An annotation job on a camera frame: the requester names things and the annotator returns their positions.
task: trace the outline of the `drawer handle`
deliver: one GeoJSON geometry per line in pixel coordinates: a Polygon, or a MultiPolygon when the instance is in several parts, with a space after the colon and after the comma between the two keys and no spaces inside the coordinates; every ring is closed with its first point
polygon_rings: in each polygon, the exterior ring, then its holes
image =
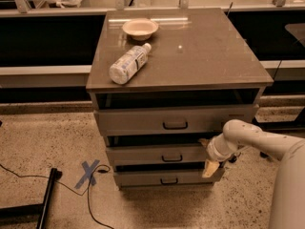
{"type": "Polygon", "coordinates": [[[161,178],[161,179],[160,179],[160,182],[161,182],[161,184],[164,185],[164,186],[175,185],[175,184],[178,184],[178,178],[176,178],[174,182],[164,182],[163,179],[161,178]]]}
{"type": "Polygon", "coordinates": [[[180,155],[180,159],[165,159],[164,156],[162,156],[163,162],[181,162],[183,160],[183,156],[180,155]]]}
{"type": "Polygon", "coordinates": [[[182,124],[179,124],[179,125],[175,126],[175,125],[166,124],[165,122],[163,122],[163,128],[165,130],[184,130],[184,129],[187,129],[189,127],[188,121],[185,121],[182,124]]]}

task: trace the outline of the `black drawer handle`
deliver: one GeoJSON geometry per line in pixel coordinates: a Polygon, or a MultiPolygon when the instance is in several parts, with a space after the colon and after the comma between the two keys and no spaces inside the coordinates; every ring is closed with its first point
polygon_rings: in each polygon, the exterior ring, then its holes
{"type": "Polygon", "coordinates": [[[181,162],[183,160],[183,156],[180,155],[180,159],[165,159],[164,156],[162,156],[163,162],[181,162]]]}
{"type": "Polygon", "coordinates": [[[161,184],[164,185],[164,186],[175,185],[175,184],[178,184],[178,178],[176,178],[174,182],[164,182],[163,179],[161,178],[161,179],[160,179],[160,182],[161,182],[161,184]]]}
{"type": "Polygon", "coordinates": [[[184,129],[187,129],[188,127],[189,127],[189,124],[187,121],[184,123],[183,126],[172,126],[172,127],[167,126],[166,123],[163,122],[163,128],[165,130],[184,130],[184,129]]]}

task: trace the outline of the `gray cabinet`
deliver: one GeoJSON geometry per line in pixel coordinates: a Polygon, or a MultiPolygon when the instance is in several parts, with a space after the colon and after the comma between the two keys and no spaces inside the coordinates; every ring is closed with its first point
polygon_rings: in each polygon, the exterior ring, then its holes
{"type": "Polygon", "coordinates": [[[87,84],[94,116],[118,187],[214,183],[202,172],[207,154],[199,138],[221,132],[230,119],[251,122],[273,83],[219,9],[121,10],[105,18],[87,84]],[[159,30],[148,63],[127,84],[109,67],[134,45],[125,21],[150,18],[159,30]]]}

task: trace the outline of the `glossy tabletop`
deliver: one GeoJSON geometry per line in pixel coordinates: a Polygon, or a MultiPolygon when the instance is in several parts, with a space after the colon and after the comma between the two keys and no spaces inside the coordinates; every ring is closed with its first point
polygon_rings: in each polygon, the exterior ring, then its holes
{"type": "Polygon", "coordinates": [[[99,38],[89,92],[260,88],[273,80],[221,9],[108,11],[99,38]],[[138,42],[122,31],[133,18],[149,18],[159,30],[138,42]],[[135,45],[150,43],[147,64],[125,85],[112,82],[110,66],[135,45]]]}

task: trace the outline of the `blue tape cross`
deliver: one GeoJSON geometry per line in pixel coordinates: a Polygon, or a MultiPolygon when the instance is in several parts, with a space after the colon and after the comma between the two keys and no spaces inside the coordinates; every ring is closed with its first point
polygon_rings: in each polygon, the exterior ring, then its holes
{"type": "MultiPolygon", "coordinates": [[[[83,175],[80,178],[80,180],[77,182],[77,184],[75,185],[75,189],[80,189],[81,186],[85,183],[86,179],[90,179],[90,176],[92,175],[92,172],[94,171],[94,169],[98,163],[99,163],[99,160],[97,160],[97,159],[94,161],[94,163],[90,167],[86,161],[82,163],[82,166],[85,170],[85,175],[83,175]]],[[[93,186],[95,184],[96,184],[96,180],[94,179],[94,177],[92,177],[91,185],[93,186]]]]}

